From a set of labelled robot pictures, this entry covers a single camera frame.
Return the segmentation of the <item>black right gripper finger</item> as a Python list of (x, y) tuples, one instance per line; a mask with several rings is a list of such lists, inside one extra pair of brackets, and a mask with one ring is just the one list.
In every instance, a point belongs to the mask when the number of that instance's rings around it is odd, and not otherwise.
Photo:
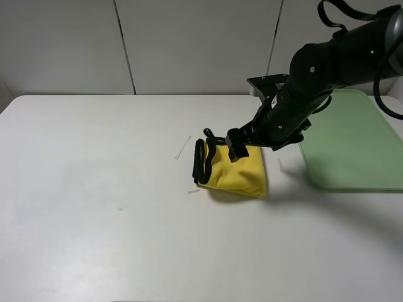
[(228, 145), (228, 148), (228, 156), (232, 163), (235, 163), (240, 159), (249, 157), (249, 152), (245, 145)]

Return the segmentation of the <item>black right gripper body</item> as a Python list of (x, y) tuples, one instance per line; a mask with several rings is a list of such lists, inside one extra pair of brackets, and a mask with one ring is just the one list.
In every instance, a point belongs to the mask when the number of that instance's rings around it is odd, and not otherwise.
[(275, 142), (272, 142), (267, 138), (261, 138), (259, 132), (253, 127), (251, 121), (240, 128), (232, 128), (228, 130), (225, 142), (227, 146), (233, 150), (247, 146), (268, 148), (277, 147)]

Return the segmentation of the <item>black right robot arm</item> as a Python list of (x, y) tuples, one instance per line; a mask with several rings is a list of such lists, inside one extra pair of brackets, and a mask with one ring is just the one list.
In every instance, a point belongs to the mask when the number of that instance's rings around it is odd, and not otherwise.
[(308, 43), (298, 50), (288, 74), (267, 75), (247, 80), (262, 105), (254, 118), (227, 132), (229, 159), (248, 157), (248, 146), (281, 149), (300, 143), (311, 124), (309, 116), (327, 108), (335, 89), (373, 84), (373, 95), (387, 115), (402, 119), (380, 99), (380, 81), (402, 75), (402, 8), (389, 6), (375, 14), (351, 8), (345, 1), (332, 1), (343, 14), (365, 24), (347, 30), (332, 22), (324, 2), (317, 6), (321, 21), (337, 28), (324, 43)]

